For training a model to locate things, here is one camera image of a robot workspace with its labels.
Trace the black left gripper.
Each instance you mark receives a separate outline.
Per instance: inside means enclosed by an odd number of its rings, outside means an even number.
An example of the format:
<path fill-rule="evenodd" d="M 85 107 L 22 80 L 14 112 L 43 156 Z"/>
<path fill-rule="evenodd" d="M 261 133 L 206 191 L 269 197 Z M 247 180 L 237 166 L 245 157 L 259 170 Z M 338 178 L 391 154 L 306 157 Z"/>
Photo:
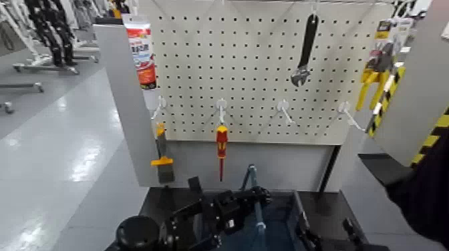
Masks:
<path fill-rule="evenodd" d="M 245 199 L 252 203 L 245 204 Z M 228 190 L 213 197 L 204 197 L 202 217 L 206 229 L 213 236 L 222 232 L 231 235 L 243 229 L 246 217 L 254 215 L 256 219 L 263 219 L 264 209 L 271 202 L 270 191 L 260 186 L 247 189 L 244 193 Z"/>

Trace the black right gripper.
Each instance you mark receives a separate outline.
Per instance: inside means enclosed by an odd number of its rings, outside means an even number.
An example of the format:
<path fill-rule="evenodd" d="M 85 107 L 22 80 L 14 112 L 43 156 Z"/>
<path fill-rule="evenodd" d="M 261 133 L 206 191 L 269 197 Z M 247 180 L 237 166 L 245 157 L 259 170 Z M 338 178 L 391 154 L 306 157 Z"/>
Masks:
<path fill-rule="evenodd" d="M 387 246 L 365 244 L 361 230 L 350 218 L 346 218 L 342 225 L 350 242 L 323 241 L 321 243 L 321 237 L 310 229 L 305 212 L 300 212 L 297 221 L 297 236 L 307 251 L 390 251 Z"/>

